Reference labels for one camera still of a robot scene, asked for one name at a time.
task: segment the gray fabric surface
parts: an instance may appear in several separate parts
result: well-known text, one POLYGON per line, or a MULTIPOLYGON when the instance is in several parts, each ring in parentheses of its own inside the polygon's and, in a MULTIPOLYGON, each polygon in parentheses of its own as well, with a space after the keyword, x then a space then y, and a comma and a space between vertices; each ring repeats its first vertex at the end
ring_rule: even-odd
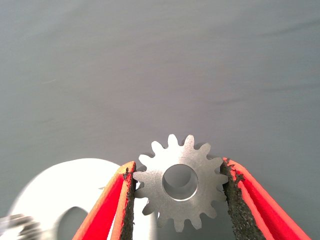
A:
MULTIPOLYGON (((319 12, 318 0, 1 0, 0 215, 54 164, 123 164, 191 133, 319 238, 319 12)), ((230 220, 213 222, 198 239, 232 239, 230 220)), ((172 229, 159 236, 192 235, 172 229)))

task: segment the metal gear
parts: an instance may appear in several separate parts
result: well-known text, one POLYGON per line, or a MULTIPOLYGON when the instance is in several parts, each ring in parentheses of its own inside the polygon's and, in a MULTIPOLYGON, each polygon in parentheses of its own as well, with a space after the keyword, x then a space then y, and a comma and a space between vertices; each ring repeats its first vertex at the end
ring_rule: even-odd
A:
POLYGON ((144 187, 135 192, 137 198, 148 198, 148 203, 143 209, 143 214, 148 215, 158 212, 157 225, 163 227, 168 219, 173 219, 177 232, 184 229, 185 220, 189 219, 195 229, 202 226, 200 214, 205 213, 210 218, 215 218, 217 213, 211 206, 212 201, 225 201, 226 196, 219 191, 219 185, 228 182, 228 177, 215 172, 223 160, 221 157, 208 159, 211 146, 203 144, 195 149, 194 136, 188 135, 183 145, 178 144, 174 134, 168 137, 168 148, 153 141, 152 150, 154 157, 140 155, 140 162, 146 166, 146 171, 137 171, 133 178, 144 183, 144 187), (194 183, 187 183, 175 189, 171 194, 170 186, 164 179, 166 171, 176 165, 187 166, 195 174, 194 183))

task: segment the silver metal part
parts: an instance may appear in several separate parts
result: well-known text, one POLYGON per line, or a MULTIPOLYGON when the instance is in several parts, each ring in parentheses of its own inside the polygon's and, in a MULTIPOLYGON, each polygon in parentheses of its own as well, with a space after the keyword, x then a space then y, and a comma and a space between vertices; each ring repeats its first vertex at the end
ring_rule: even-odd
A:
POLYGON ((9 234, 1 236, 0 239, 10 240, 38 240, 41 235, 39 223, 35 222, 31 216, 23 214, 11 215, 0 218, 0 222, 7 225, 9 234))
POLYGON ((163 148, 157 141, 152 142, 151 146, 154 157, 139 156, 146 171, 133 174, 134 179, 144 183, 143 188, 136 190, 135 196, 148 198, 143 213, 158 212, 159 227, 163 227, 168 219, 173 219, 175 230, 182 232, 185 220, 189 219, 195 229, 200 229, 200 214, 215 218, 217 213, 211 202, 226 200, 224 193, 217 187, 227 183, 228 177, 215 172, 222 164, 222 158, 208 159, 211 146, 205 143, 195 149, 192 135, 187 136, 183 145, 179 145, 176 136, 171 134, 168 137, 168 148, 163 148), (190 168, 190 180, 184 186, 170 186, 166 181, 166 172, 175 166, 190 168))

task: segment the spur gear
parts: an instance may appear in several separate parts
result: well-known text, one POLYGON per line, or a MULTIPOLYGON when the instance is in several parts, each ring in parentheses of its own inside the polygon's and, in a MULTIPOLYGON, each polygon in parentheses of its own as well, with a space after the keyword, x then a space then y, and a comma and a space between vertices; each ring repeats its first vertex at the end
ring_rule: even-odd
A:
POLYGON ((226 200, 224 193, 217 187, 227 183, 228 177, 215 172, 222 164, 222 158, 208 159, 211 146, 205 143, 195 149, 192 135, 187 136, 183 145, 179 145, 176 136, 170 134, 168 148, 163 148, 157 141, 153 141, 151 146, 154 157, 144 154, 139 156, 146 171, 133 173, 134 179, 144 183, 144 187, 136 190, 135 197, 148 198, 143 214, 158 212, 159 227, 163 227, 168 219, 173 219, 177 232, 183 231, 187 219, 195 229, 200 229, 200 214, 205 213, 208 217, 215 218, 217 213, 211 202, 226 200), (190 169, 190 179, 193 180, 174 188, 165 180, 165 174, 176 166, 190 169))

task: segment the center hole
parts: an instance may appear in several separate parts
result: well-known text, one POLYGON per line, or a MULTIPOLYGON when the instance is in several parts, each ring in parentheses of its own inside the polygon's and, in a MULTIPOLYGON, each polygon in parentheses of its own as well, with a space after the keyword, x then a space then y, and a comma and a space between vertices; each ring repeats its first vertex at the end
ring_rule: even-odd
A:
POLYGON ((169 167, 162 178, 165 192, 176 200, 186 200, 196 193, 198 177, 195 171, 184 164, 169 167))

